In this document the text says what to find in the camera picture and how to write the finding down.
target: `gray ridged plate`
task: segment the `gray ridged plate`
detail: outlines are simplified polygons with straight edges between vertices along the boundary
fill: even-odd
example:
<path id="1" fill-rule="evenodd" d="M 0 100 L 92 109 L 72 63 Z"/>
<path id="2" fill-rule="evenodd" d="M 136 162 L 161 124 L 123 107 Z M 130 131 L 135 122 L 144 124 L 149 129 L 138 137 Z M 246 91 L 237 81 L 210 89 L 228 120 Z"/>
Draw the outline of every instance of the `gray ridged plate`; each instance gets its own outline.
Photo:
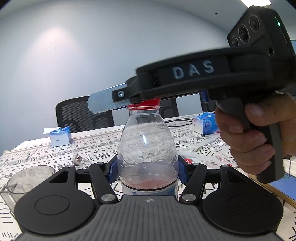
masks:
<path id="1" fill-rule="evenodd" d="M 95 217 L 72 233 L 37 237 L 21 235 L 17 241 L 281 241 L 274 233 L 238 237 L 211 226 L 193 205 L 173 196 L 123 196 L 119 203 L 103 205 Z"/>

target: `ceiling light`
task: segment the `ceiling light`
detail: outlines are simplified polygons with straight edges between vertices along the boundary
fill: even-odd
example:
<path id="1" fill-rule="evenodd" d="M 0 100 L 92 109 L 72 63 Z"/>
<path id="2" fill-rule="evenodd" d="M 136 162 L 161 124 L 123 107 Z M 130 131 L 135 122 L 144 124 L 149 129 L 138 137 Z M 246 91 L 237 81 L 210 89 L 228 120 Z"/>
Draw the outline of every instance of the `ceiling light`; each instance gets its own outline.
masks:
<path id="1" fill-rule="evenodd" d="M 266 5 L 270 5 L 270 0 L 241 0 L 247 7 L 250 7 L 252 5 L 263 7 Z"/>

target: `plastic bottle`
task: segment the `plastic bottle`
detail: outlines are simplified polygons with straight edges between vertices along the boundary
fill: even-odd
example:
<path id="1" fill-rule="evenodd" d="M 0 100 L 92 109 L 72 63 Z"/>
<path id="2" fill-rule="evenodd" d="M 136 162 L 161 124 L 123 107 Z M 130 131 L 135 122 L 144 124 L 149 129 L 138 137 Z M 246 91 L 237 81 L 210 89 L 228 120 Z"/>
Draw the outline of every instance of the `plastic bottle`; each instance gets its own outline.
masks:
<path id="1" fill-rule="evenodd" d="M 118 147 L 123 194 L 177 195 L 177 149 L 159 108 L 160 99 L 128 106 Z"/>

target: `white wall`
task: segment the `white wall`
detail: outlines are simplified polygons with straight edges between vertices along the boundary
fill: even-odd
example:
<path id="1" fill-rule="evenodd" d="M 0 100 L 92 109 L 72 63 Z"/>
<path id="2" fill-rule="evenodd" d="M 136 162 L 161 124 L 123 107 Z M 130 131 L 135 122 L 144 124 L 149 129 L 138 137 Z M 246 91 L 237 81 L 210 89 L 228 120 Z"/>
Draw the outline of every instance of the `white wall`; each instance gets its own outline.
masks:
<path id="1" fill-rule="evenodd" d="M 296 40 L 296 25 L 286 26 L 286 30 L 291 40 Z"/>
<path id="2" fill-rule="evenodd" d="M 125 82 L 152 61 L 228 46 L 209 22 L 140 0 L 44 2 L 0 19 L 0 33 L 0 152 L 55 127 L 60 101 Z M 200 112 L 199 97 L 179 98 L 178 109 Z M 125 123 L 126 110 L 113 113 Z"/>

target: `hand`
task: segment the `hand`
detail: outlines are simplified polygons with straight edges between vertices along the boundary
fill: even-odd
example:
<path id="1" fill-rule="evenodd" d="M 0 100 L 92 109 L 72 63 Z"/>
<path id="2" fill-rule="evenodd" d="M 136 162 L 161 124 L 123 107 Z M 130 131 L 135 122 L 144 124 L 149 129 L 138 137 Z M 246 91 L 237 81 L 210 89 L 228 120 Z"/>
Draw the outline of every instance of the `hand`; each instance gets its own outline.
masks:
<path id="1" fill-rule="evenodd" d="M 245 106 L 247 118 L 256 126 L 279 123 L 283 155 L 296 156 L 296 101 L 288 94 L 275 94 L 258 104 Z M 266 137 L 257 130 L 243 132 L 243 124 L 234 116 L 215 111 L 222 140 L 228 144 L 237 165 L 249 174 L 258 174 L 270 165 L 275 154 Z"/>

